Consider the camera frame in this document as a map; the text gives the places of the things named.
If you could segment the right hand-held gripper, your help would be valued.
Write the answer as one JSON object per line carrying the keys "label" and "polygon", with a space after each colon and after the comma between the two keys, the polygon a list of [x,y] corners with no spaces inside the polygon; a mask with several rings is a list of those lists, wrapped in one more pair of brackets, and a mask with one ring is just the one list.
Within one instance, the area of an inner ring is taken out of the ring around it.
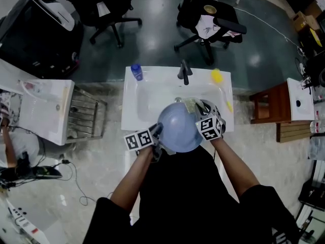
{"label": "right hand-held gripper", "polygon": [[218,108],[210,101],[201,100],[203,108],[195,103],[198,118],[196,128],[205,141],[222,138],[226,129],[226,122],[221,117]]}

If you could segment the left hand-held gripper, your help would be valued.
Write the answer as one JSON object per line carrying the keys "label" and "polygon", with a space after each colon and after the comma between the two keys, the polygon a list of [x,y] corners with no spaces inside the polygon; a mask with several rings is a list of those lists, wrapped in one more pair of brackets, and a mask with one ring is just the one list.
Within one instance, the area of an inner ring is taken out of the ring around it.
{"label": "left hand-held gripper", "polygon": [[163,130],[162,123],[152,125],[149,130],[142,130],[124,136],[125,145],[128,151],[139,151],[148,146],[152,147],[153,162],[158,162],[162,156],[162,148],[159,143],[159,136]]}

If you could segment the green yellow sponge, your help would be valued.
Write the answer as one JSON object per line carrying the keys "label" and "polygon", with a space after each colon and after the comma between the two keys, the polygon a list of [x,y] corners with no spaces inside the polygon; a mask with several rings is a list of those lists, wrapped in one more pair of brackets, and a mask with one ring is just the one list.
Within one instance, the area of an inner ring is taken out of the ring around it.
{"label": "green yellow sponge", "polygon": [[184,98],[182,102],[185,104],[188,113],[195,113],[196,106],[201,106],[202,104],[202,101],[197,98]]}

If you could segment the large blue plate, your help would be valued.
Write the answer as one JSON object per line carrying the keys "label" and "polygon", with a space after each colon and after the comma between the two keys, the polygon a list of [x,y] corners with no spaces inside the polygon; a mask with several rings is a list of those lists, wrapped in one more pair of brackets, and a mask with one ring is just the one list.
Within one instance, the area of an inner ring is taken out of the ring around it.
{"label": "large blue plate", "polygon": [[196,121],[196,115],[189,113],[184,103],[177,102],[167,106],[158,117],[158,123],[162,124],[160,143],[177,153],[196,149],[203,141]]}

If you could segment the person's left forearm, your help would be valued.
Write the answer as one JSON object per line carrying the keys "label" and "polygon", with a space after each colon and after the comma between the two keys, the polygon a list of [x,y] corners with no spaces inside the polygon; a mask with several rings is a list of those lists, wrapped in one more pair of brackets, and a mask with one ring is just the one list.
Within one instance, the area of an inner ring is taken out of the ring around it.
{"label": "person's left forearm", "polygon": [[153,151],[151,146],[141,149],[129,171],[110,197],[113,203],[123,208],[129,214],[132,212],[152,158]]}

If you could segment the yellow dish brush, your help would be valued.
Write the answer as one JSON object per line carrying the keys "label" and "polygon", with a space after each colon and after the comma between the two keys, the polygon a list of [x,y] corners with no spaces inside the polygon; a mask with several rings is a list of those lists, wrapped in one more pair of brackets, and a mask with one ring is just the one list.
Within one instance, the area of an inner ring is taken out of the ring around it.
{"label": "yellow dish brush", "polygon": [[220,69],[214,69],[211,71],[211,78],[212,80],[215,82],[215,84],[217,85],[217,87],[219,88],[221,94],[222,94],[222,97],[223,97],[223,100],[229,110],[230,113],[233,113],[233,107],[232,107],[232,104],[230,103],[228,97],[227,97],[227,94],[225,92],[225,89],[224,89],[224,86],[223,86],[223,75],[220,71]]}

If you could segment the black faucet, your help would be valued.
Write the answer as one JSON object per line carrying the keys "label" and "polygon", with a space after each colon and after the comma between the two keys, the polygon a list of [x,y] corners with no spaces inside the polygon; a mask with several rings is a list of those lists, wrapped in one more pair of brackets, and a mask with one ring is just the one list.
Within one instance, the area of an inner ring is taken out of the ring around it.
{"label": "black faucet", "polygon": [[189,85],[188,77],[192,74],[192,70],[189,67],[188,63],[185,60],[182,60],[180,70],[177,75],[178,79],[183,80],[184,85]]}

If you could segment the blue bottle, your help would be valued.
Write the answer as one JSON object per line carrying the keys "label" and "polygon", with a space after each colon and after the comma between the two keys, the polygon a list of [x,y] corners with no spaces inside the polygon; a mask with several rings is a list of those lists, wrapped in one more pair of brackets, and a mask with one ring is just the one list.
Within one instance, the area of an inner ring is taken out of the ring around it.
{"label": "blue bottle", "polygon": [[140,64],[131,65],[131,72],[137,81],[143,80],[143,72]]}

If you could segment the metal rack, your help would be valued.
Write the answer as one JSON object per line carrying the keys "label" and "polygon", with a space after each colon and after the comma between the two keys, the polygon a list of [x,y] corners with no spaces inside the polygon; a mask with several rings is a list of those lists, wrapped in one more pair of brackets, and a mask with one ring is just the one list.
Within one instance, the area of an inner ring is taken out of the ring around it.
{"label": "metal rack", "polygon": [[68,114],[66,143],[101,139],[106,114],[106,101],[75,86]]}

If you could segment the white printed paper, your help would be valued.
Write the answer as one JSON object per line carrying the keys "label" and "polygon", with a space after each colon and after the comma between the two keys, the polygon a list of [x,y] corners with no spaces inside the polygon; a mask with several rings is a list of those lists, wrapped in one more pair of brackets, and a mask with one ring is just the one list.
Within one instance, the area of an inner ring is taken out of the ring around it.
{"label": "white printed paper", "polygon": [[220,26],[213,22],[214,17],[210,15],[201,15],[197,25],[196,30],[198,35],[202,39],[208,39],[215,35],[219,30]]}

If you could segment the black office chair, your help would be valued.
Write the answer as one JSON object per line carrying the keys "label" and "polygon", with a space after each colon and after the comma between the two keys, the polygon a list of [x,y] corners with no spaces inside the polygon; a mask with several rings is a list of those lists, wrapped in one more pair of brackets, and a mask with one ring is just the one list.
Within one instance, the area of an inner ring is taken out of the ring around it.
{"label": "black office chair", "polygon": [[77,13],[81,22],[90,27],[95,27],[96,32],[90,37],[92,45],[96,43],[96,38],[111,27],[115,35],[117,46],[123,46],[116,29],[117,23],[137,22],[142,25],[141,18],[128,18],[124,15],[133,9],[132,0],[66,0],[70,2]]}
{"label": "black office chair", "polygon": [[[196,30],[196,25],[201,15],[209,15],[204,10],[204,5],[212,5],[216,8],[217,12],[213,16],[213,22],[220,26],[220,30],[208,39],[199,37]],[[202,41],[208,54],[206,63],[212,65],[214,63],[214,56],[212,53],[211,44],[217,41],[223,43],[223,47],[227,49],[230,43],[241,43],[242,36],[247,33],[247,28],[238,22],[237,14],[234,7],[219,2],[216,0],[182,0],[178,5],[178,16],[176,25],[191,30],[194,34],[192,37],[174,46],[175,51],[183,46],[186,46],[196,40]]]}

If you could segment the wooden slat pallet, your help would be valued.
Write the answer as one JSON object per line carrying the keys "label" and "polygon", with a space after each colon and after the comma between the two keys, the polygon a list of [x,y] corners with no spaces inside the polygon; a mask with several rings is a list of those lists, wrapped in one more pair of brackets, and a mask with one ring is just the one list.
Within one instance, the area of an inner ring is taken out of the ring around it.
{"label": "wooden slat pallet", "polygon": [[290,121],[276,124],[276,142],[286,143],[309,138],[311,121]]}

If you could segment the clear water jug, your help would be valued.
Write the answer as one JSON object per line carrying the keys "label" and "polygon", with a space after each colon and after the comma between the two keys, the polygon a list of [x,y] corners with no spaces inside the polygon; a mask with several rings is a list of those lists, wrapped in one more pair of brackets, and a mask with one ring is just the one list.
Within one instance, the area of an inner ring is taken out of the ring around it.
{"label": "clear water jug", "polygon": [[310,132],[312,134],[325,133],[325,120],[314,120],[310,123]]}

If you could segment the black shelf unit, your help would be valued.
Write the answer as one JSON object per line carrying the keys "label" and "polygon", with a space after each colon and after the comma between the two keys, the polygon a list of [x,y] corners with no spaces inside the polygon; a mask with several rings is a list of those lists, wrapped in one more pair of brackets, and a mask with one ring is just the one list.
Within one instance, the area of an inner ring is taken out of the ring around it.
{"label": "black shelf unit", "polygon": [[325,184],[313,180],[306,181],[298,200],[306,205],[325,211]]}

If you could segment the large black machine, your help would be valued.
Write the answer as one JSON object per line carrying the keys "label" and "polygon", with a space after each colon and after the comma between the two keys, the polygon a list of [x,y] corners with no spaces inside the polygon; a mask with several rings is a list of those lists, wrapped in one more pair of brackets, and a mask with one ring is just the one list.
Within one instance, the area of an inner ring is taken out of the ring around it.
{"label": "large black machine", "polygon": [[83,25],[57,0],[18,0],[0,18],[0,59],[42,79],[63,79],[79,65]]}

